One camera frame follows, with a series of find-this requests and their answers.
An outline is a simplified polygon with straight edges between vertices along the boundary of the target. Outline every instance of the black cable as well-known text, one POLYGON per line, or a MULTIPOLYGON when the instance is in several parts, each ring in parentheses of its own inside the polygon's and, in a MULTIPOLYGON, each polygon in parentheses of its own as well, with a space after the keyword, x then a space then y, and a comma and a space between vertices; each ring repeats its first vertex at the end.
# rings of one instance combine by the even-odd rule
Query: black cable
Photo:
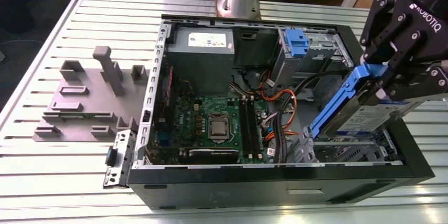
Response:
MULTIPOLYGON (((272 120, 272 123, 270 123, 270 127, 272 127, 272 130, 273 130, 273 135, 274 136, 278 136, 278 131, 277 131, 277 127, 276 127, 276 117, 273 118, 272 120)), ((273 163, 280 163, 278 160, 280 160, 280 152, 281 152, 281 148, 280 148, 280 138, 278 137, 274 137, 274 154, 273 154, 273 163)))
MULTIPOLYGON (((314 81, 317 80, 318 78, 321 78, 322 76, 328 76, 328 75, 345 75, 348 74, 349 71, 348 70, 336 70, 336 71, 326 71, 326 72, 321 72, 321 73, 317 73, 312 76, 309 76, 306 79, 304 79, 300 84, 296 86, 296 88, 293 89, 294 91, 294 95, 300 94, 300 92, 304 90, 304 88, 314 81)), ((282 104, 281 104, 281 107, 280 107, 280 110, 277 112, 277 115, 274 117, 274 120, 276 120, 276 123, 274 123, 274 132, 273 132, 273 137, 276 138, 276 141, 278 139, 278 142, 281 144, 281 147, 282 147, 282 144, 286 144, 286 139, 285 139, 285 135, 284 135, 284 132, 282 132, 282 125, 281 125, 281 116, 282 116, 282 112, 284 110, 286 109, 286 106, 288 106, 288 103, 290 102, 290 94, 288 94, 288 97, 286 99, 284 100, 282 104)))
POLYGON ((256 94, 257 91, 256 91, 254 88, 252 88, 250 83, 249 83, 248 79, 245 78, 245 75, 246 75, 246 70, 242 70, 242 71, 241 71, 241 79, 242 79, 242 82, 244 82, 244 84, 246 85, 246 87, 249 88, 249 91, 253 92, 253 93, 256 94))

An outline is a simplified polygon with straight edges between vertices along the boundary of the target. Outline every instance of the aluminum work table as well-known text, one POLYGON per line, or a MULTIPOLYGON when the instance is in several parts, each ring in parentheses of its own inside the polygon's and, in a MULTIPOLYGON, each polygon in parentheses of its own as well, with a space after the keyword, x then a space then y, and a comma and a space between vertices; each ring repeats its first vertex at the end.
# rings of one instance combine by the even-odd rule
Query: aluminum work table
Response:
MULTIPOLYGON (((261 18, 349 25, 360 36, 366 9, 261 2, 261 18)), ((81 223, 446 223, 448 106, 424 103, 404 118, 436 177, 356 204, 152 211, 129 189, 102 189, 110 143, 32 140, 64 60, 100 68, 110 46, 121 69, 152 68, 160 15, 213 16, 213 0, 72 0, 0 114, 0 220, 81 223)))

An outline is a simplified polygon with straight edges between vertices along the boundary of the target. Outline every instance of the metal bracket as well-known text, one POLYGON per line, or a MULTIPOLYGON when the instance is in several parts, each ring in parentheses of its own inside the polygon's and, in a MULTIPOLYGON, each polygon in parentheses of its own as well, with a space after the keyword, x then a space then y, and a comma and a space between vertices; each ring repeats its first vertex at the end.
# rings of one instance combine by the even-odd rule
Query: metal bracket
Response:
POLYGON ((106 153, 105 164, 108 166, 102 188, 128 188, 128 175, 130 169, 136 134, 130 130, 117 132, 113 146, 106 153))
POLYGON ((380 34, 384 27, 378 24, 384 21, 385 14, 393 8, 393 4, 394 0, 373 0, 360 38, 362 46, 369 46, 372 39, 380 34))

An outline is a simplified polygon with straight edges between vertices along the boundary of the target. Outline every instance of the side panel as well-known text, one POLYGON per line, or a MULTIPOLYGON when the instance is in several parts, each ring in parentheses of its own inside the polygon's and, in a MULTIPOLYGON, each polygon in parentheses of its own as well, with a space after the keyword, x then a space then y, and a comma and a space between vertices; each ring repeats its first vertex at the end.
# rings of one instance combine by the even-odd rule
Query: side panel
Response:
POLYGON ((152 209, 290 206, 357 202, 405 180, 140 184, 130 188, 152 209))

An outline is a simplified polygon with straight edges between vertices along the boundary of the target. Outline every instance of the wire bundle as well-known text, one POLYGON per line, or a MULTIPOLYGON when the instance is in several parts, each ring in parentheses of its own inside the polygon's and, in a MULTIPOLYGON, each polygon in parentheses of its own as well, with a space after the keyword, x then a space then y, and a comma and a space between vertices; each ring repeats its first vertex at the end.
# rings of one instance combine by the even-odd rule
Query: wire bundle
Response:
MULTIPOLYGON (((292 95, 296 96, 304 89, 305 87, 317 79, 320 79, 322 76, 329 76, 329 75, 345 75, 348 74, 349 71, 348 70, 337 70, 337 71, 326 71, 326 72, 321 72, 321 73, 317 73, 312 76, 309 76, 306 79, 304 79, 300 84, 296 86, 296 88, 293 89, 293 93, 292 95)), ((280 163, 282 163, 286 159, 286 150, 285 150, 285 145, 286 145, 286 139, 285 139, 285 133, 284 131, 281 130, 281 115, 282 115, 282 112, 285 111, 286 109, 286 106, 288 106, 288 102, 289 102, 289 99, 285 99, 282 104, 281 104, 281 107, 280 109, 277 110, 277 114, 276 114, 276 117, 273 119, 273 137, 276 139, 276 146, 280 146, 280 152, 276 151, 274 152, 274 155, 277 156, 277 153, 278 153, 278 156, 277 156, 277 159, 276 159, 276 156, 274 156, 274 160, 278 160, 280 163)))

